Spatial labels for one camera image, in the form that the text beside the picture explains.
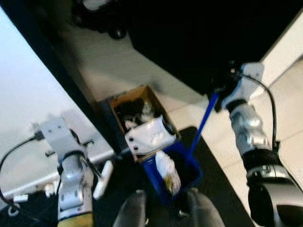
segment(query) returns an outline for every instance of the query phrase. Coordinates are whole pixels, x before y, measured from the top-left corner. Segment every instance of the cardboard box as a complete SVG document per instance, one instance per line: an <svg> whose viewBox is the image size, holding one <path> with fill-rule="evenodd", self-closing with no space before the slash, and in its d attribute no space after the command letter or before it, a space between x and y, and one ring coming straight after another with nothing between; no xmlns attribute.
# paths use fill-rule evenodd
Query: cardboard box
<svg viewBox="0 0 303 227"><path fill-rule="evenodd" d="M117 123L119 125L119 128L120 128L121 132L124 135L127 133L125 131L124 127L122 126L122 122L120 121L119 117L117 116L117 113L116 113L115 110L120 104L122 104L124 102L127 102L127 101L132 101L133 102L134 100L136 100L138 98L142 98L144 101L148 101L149 103L151 103L153 108L155 109L155 111L158 112L159 114L161 114L163 116L163 119L172 126L173 131L176 135L176 140L175 141L180 140L181 135L179 134L176 127L172 123L172 121L169 118L167 112L165 111L164 107L161 105L160 101L158 100L158 98L154 94L153 90L149 86L141 86L141 87L138 87L138 88L136 88L134 90L131 90L129 92L124 92L124 93L121 93L117 96L113 96L113 97L109 98L110 107L112 109L112 112L113 112L116 120L117 120ZM133 157L134 157L135 161L142 162L147 157L150 157L151 155L153 155L157 150L164 149L165 147L167 147L167 146L164 146L164 147L161 147L161 148L155 148L154 150L152 149L151 152L148 155L143 155L143 156L135 155L133 153Z"/></svg>

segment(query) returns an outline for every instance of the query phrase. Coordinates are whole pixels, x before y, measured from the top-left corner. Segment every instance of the black mat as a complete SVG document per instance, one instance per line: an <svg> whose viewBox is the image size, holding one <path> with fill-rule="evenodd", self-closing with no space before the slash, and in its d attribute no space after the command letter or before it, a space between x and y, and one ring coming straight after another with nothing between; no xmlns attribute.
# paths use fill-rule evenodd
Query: black mat
<svg viewBox="0 0 303 227"><path fill-rule="evenodd" d="M196 128L194 127L182 130L182 142L189 147L195 134ZM227 227L253 226L239 198L203 139L200 140L194 155L204 172L204 177L197 188L212 200L225 225ZM183 198L180 197L169 206L161 205L143 169L127 157L123 161L115 161L115 170L103 198L94 201L95 226L111 227L127 196L137 189L144 189L148 195L147 217L150 221L148 226L192 226L190 218L180 219L177 216L177 211L180 208L184 209ZM57 204L54 197L46 199L42 193L37 193L31 195L29 202L22 204L22 207L39 214L42 218L56 221ZM32 223L22 215L9 218L6 208L0 213L0 226L41 227L43 225Z"/></svg>

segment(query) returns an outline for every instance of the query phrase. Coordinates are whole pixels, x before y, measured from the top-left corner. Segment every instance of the black cable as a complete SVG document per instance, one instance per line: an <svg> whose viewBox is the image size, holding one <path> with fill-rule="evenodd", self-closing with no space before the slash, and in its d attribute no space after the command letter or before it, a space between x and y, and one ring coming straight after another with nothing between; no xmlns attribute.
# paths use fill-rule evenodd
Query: black cable
<svg viewBox="0 0 303 227"><path fill-rule="evenodd" d="M16 146L14 146L12 149L10 149L2 158L1 162L0 162L0 174L1 174L1 169L3 167L3 164L4 164L4 161L6 160L6 158L16 149L18 149L19 147L27 144L28 142L31 142L33 140L36 140L36 136L33 136L19 144L17 144ZM33 221L36 221L36 222L40 222L40 223L43 223L45 225L48 225L50 227L53 227L54 225L56 225L56 223L49 223L47 221L44 221L44 220L41 220L40 218L32 215L31 213L27 212L26 210L23 210L19 207L17 207L13 202L7 200L4 195L3 195L3 192L1 190L1 187L0 187L0 198L7 204L9 205L10 207L12 207L13 209L19 211L20 213L22 213L24 216L28 217L29 219L32 219Z"/></svg>
<svg viewBox="0 0 303 227"><path fill-rule="evenodd" d="M277 151L279 150L279 144L280 142L278 142L276 140L276 104L275 104L275 100L274 100L274 97L271 93L271 91L268 89L268 87L266 85L264 85L261 81L251 77L251 76L248 76L248 75L244 75L242 74L242 76L252 80L253 82L259 84L261 87L264 88L264 90L268 93L268 96L270 98L270 102L271 102L271 108L272 108L272 114L273 114L273 136L272 136L272 149L273 151Z"/></svg>

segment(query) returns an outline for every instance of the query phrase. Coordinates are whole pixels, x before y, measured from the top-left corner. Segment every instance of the blue plastic container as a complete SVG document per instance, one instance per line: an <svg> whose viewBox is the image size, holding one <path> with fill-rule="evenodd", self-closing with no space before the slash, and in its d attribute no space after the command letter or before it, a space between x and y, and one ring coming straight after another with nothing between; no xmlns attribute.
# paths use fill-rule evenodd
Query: blue plastic container
<svg viewBox="0 0 303 227"><path fill-rule="evenodd" d="M154 189L160 197L163 204L169 204L178 197L180 193L186 192L191 187L196 185L203 176L202 169L199 163L193 156L188 156L188 149L181 141L163 150L175 162L175 167L181 180L181 188L177 195L172 196L167 190L156 167L155 156L152 156L142 163L144 170L152 183Z"/></svg>

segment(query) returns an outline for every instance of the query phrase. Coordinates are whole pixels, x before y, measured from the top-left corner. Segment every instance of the blue handle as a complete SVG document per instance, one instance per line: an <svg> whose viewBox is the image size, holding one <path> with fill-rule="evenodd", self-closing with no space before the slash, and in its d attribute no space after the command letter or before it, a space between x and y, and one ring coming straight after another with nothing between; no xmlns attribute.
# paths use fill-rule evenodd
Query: blue handle
<svg viewBox="0 0 303 227"><path fill-rule="evenodd" d="M195 136L194 141L193 141L193 143L192 143L192 145L191 145L191 147L190 147L189 153L188 153L188 155L187 155L188 157L190 157L190 156L193 155L194 150L195 150L195 148L196 148L196 146L197 146L197 143L199 142L199 140L200 140L200 138L201 138L202 129L204 128L205 123L206 123L206 121L207 121L207 119L208 119L208 117L209 117L209 115L210 115L212 109L214 108L214 105L216 104L216 102L217 102L217 100L218 100L218 97L219 97L219 96L218 96L217 93L213 93L213 96L212 96L212 98L211 98L210 101L209 101L208 107L207 107L207 109L206 109L206 112L205 112L204 117L203 117L203 119L202 119L202 122L201 122L201 124L200 124L198 133L197 133L197 135Z"/></svg>

